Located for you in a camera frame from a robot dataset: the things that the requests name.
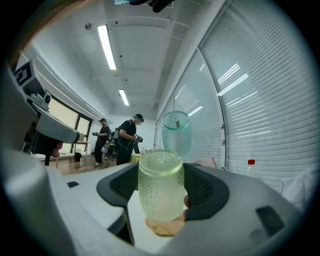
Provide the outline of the glass partition with white blinds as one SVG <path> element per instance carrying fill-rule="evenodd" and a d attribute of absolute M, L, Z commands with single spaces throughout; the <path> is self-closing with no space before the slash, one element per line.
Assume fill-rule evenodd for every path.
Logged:
<path fill-rule="evenodd" d="M 280 192 L 320 163 L 320 71 L 297 26 L 275 0 L 182 0 L 191 27 L 157 109 L 189 115 L 185 160 L 257 177 Z"/>

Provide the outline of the red-capped plastic bottle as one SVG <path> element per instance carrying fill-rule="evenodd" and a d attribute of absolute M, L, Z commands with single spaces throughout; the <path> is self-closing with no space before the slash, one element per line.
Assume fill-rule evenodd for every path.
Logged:
<path fill-rule="evenodd" d="M 257 172 L 256 172 L 256 167 L 255 167 L 255 160 L 254 159 L 249 159 L 247 161 L 247 171 L 246 171 L 246 175 L 249 177 L 253 177 L 255 178 L 257 176 Z"/>

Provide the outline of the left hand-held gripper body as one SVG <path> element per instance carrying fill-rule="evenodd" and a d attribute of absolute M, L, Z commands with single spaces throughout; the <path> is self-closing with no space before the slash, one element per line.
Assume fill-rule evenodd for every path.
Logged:
<path fill-rule="evenodd" d="M 26 103 L 32 110 L 31 103 L 35 103 L 43 109 L 49 111 L 49 103 L 52 99 L 41 85 L 35 70 L 35 65 L 32 60 L 19 67 L 14 73 L 14 77 L 26 96 Z M 49 165 L 52 157 L 53 149 L 60 143 L 59 140 L 47 137 L 36 131 L 36 125 L 39 119 L 39 114 L 35 111 L 36 117 L 31 123 L 31 126 L 25 136 L 23 152 L 32 154 L 41 154 L 45 156 L 44 164 Z"/>

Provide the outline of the pink cup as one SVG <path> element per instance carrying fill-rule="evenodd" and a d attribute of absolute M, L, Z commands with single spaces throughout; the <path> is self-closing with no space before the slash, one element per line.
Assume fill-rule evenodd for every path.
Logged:
<path fill-rule="evenodd" d="M 205 167 L 216 168 L 216 162 L 212 156 L 198 159 L 192 162 L 193 164 L 199 164 Z"/>

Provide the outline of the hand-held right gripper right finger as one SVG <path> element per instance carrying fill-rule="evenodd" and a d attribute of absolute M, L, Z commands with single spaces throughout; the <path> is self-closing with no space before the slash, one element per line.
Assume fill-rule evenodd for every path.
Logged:
<path fill-rule="evenodd" d="M 276 253 L 301 213 L 262 181 L 200 164 L 184 164 L 189 208 L 164 253 Z"/>

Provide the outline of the pale green cup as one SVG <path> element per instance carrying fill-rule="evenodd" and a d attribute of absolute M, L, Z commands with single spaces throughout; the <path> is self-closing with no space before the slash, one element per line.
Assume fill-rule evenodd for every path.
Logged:
<path fill-rule="evenodd" d="M 182 158 L 169 150 L 153 150 L 138 164 L 138 194 L 147 218 L 169 222 L 183 212 L 185 171 Z"/>

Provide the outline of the wooden cup rack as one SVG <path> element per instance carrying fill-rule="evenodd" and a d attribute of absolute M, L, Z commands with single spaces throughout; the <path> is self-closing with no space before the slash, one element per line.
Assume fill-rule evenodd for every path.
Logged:
<path fill-rule="evenodd" d="M 183 212 L 176 219 L 167 222 L 154 221 L 146 217 L 145 223 L 156 235 L 173 237 L 184 226 Z"/>

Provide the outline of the teal textured cup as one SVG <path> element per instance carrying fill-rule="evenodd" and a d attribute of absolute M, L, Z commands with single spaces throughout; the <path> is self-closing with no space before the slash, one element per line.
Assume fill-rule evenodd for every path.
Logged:
<path fill-rule="evenodd" d="M 162 118 L 162 143 L 165 150 L 184 157 L 192 145 L 189 116 L 183 111 L 171 111 Z"/>

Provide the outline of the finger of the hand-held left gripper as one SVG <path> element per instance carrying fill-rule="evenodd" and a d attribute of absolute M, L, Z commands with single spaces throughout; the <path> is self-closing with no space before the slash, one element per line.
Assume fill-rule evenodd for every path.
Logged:
<path fill-rule="evenodd" d="M 35 127 L 37 132 L 63 143 L 75 144 L 78 141 L 80 134 L 77 130 L 61 122 L 38 104 L 31 103 L 31 107 L 38 113 Z"/>

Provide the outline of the long ceiling light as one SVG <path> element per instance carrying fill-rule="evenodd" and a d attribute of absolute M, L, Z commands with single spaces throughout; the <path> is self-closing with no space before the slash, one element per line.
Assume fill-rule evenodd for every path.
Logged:
<path fill-rule="evenodd" d="M 124 89 L 119 89 L 119 94 L 120 94 L 120 96 L 121 96 L 124 104 L 125 104 L 126 106 L 129 106 L 130 104 L 129 104 L 129 101 L 128 101 L 128 99 L 127 99 L 125 90 L 124 90 Z"/>
<path fill-rule="evenodd" d="M 109 69 L 112 71 L 115 71 L 117 69 L 117 66 L 116 66 L 116 62 L 115 62 L 112 47 L 111 47 L 108 27 L 106 25 L 101 25 L 97 28 L 97 30 L 98 30 L 98 35 L 100 38 L 102 49 L 103 49 L 105 58 L 107 60 Z"/>

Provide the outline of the person's left hand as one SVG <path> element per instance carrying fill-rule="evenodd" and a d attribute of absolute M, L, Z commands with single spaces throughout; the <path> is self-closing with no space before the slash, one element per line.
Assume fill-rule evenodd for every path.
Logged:
<path fill-rule="evenodd" d="M 62 147 L 63 147 L 63 143 L 62 142 L 58 143 L 56 147 L 53 149 L 51 155 L 55 158 L 58 158 L 60 156 L 60 150 L 62 149 Z"/>

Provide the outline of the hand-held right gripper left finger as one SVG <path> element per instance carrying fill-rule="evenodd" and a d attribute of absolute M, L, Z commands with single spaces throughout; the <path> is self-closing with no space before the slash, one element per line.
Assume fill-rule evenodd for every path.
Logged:
<path fill-rule="evenodd" d="M 128 203 L 138 188 L 138 164 L 126 163 L 111 168 L 63 176 L 53 167 L 47 168 L 53 189 L 62 198 L 71 196 L 105 230 L 135 245 Z"/>

